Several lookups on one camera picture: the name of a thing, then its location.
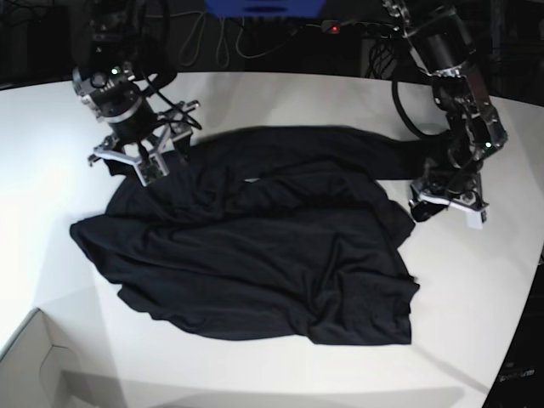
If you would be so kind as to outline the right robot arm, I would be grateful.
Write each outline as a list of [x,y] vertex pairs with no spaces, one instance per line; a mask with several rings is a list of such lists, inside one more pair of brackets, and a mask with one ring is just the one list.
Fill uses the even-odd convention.
[[169,6],[160,7],[163,28],[154,38],[145,29],[144,1],[94,1],[88,58],[72,73],[78,98],[111,130],[88,163],[103,161],[112,174],[131,175],[143,186],[169,174],[163,157],[169,144],[185,158],[201,129],[192,116],[198,101],[173,103],[162,93],[177,72],[166,54]]

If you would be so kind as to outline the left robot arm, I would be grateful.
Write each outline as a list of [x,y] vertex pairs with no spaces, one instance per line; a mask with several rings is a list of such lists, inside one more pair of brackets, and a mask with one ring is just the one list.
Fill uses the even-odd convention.
[[449,208],[464,212],[467,225],[482,229],[489,215],[481,168],[507,142],[475,59],[475,44],[456,8],[445,1],[386,1],[383,7],[407,43],[411,61],[430,79],[433,99],[448,129],[424,133],[400,102],[399,80],[392,96],[399,116],[420,140],[433,144],[422,174],[410,185],[411,215],[424,222]]

